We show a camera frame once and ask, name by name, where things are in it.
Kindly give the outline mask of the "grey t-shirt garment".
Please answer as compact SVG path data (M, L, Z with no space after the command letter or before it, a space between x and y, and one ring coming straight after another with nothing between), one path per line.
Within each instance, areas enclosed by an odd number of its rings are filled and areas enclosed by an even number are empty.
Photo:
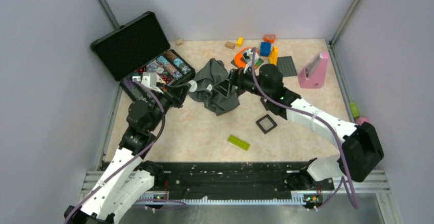
M234 90L228 96L218 92L216 85L223 82L229 76L224 63L221 60L211 58L193 78L197 88L189 92L192 100L202 103L204 107L215 113L216 116L223 115L236 109L240 102Z

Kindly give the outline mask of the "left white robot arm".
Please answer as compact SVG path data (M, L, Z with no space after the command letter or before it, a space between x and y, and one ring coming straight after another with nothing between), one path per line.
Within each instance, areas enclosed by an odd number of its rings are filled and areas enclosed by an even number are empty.
M96 185L77 204L65 211L65 223L118 223L146 191L158 190L164 184L163 169L147 161L138 169L147 152L161 136L166 112L181 108L194 81L169 86L158 83L146 86L135 81L154 100L136 100L129 107L128 128L115 155Z

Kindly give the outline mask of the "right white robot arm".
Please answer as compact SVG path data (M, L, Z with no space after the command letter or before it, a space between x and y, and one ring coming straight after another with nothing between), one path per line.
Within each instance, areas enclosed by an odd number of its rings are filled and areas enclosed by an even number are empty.
M311 160L306 172L300 175L300 183L306 189L314 189L322 180L339 176L362 182L384 158L379 137L371 123L348 122L313 106L284 86L282 73L272 64L261 66L257 76L251 68L232 69L228 77L212 89L224 97L231 92L257 95L273 114L305 126L335 144L339 150L337 155Z

